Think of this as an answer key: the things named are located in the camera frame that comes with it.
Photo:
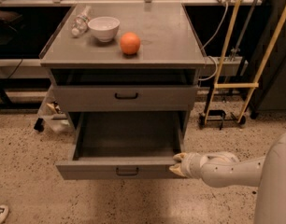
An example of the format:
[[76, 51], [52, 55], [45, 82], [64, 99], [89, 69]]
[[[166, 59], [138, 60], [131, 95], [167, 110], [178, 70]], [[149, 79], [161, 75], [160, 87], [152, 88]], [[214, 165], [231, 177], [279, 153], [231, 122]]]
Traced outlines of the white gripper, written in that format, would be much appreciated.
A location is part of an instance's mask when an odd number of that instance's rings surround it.
[[181, 161], [179, 166], [170, 166], [169, 170], [175, 175], [200, 179], [201, 168], [208, 161], [206, 155], [200, 155], [199, 153], [178, 153], [173, 156], [174, 161]]

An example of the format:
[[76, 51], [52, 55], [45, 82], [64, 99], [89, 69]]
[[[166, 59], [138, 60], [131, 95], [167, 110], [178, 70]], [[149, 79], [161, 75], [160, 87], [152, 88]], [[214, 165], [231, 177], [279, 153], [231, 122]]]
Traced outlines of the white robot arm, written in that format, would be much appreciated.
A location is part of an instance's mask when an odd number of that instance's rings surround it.
[[222, 151], [179, 153], [173, 160], [172, 173], [200, 179], [212, 188], [256, 187], [254, 224], [286, 224], [286, 133], [260, 158], [241, 161]]

